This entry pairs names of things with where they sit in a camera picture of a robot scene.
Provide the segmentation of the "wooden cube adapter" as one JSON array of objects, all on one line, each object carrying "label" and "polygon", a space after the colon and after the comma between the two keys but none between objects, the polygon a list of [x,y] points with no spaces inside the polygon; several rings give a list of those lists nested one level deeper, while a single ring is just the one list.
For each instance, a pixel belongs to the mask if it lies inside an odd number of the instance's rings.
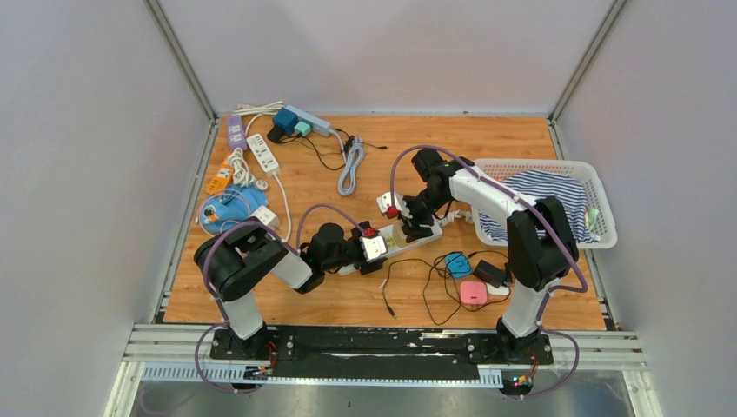
[{"label": "wooden cube adapter", "polygon": [[403,248],[407,245],[407,237],[402,231],[402,227],[399,224],[395,224],[392,228],[391,237],[393,242],[398,248]]}]

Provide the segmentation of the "white cube adapter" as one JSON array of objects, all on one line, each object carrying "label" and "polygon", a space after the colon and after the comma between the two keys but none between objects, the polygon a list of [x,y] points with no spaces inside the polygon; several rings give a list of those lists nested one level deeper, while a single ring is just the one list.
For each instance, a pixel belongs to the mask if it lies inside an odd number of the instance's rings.
[{"label": "white cube adapter", "polygon": [[254,210],[251,216],[273,230],[279,229],[281,224],[278,215],[270,208],[263,205]]}]

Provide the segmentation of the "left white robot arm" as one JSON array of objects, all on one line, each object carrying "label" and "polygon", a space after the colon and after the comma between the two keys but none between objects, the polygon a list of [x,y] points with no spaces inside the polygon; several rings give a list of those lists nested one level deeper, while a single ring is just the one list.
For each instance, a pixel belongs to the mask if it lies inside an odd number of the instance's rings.
[{"label": "left white robot arm", "polygon": [[328,273],[352,266],[365,274],[380,268],[388,254],[386,239],[363,222],[345,235],[336,223],[323,224],[298,248],[292,248],[254,217],[208,239],[195,252],[206,288],[233,337],[233,348],[246,359],[266,348],[266,324],[255,296],[256,285],[273,275],[299,294],[324,282]]}]

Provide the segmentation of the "black charger with cable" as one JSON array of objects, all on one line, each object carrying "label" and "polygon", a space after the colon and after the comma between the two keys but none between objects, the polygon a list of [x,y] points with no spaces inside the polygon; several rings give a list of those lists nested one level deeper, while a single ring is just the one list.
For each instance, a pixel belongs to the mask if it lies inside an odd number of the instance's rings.
[{"label": "black charger with cable", "polygon": [[[380,285],[382,301],[390,317],[394,320],[397,318],[386,295],[392,267],[407,262],[419,262],[428,268],[428,276],[421,291],[421,298],[428,317],[435,326],[447,324],[461,310],[474,313],[510,299],[515,278],[508,265],[505,264],[500,268],[481,259],[473,266],[471,259],[478,254],[478,252],[465,254],[461,251],[452,251],[437,256],[433,261],[408,258],[391,262],[387,266],[386,277]],[[434,277],[442,281],[445,295],[455,304],[454,309],[440,320],[433,315],[426,296],[429,284]]]}]

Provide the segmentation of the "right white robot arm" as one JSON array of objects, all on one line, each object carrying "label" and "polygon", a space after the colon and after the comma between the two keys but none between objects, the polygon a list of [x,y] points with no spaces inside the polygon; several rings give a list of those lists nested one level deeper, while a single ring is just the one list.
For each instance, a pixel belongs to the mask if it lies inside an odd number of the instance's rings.
[{"label": "right white robot arm", "polygon": [[435,213],[452,201],[464,202],[503,226],[508,266],[516,283],[496,326],[496,350],[507,362],[522,360],[541,332],[550,295],[564,288],[561,279],[573,271],[580,281],[576,292],[588,290],[562,202],[553,196],[524,196],[443,148],[415,145],[410,151],[414,152],[412,165],[426,187],[415,196],[390,196],[387,215],[398,218],[401,238],[407,243],[427,237]]}]

